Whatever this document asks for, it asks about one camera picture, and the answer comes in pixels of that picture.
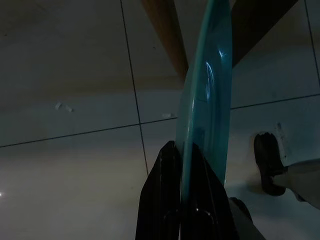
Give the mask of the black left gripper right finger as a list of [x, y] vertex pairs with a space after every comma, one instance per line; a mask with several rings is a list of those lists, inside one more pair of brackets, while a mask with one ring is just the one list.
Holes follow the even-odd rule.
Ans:
[[181, 239], [238, 240], [226, 191], [194, 143], [183, 160]]

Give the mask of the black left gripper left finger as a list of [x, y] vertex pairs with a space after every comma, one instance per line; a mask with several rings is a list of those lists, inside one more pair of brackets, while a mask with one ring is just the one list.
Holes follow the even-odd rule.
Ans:
[[180, 231], [182, 161], [176, 144], [168, 141], [142, 187], [135, 238], [177, 240]]

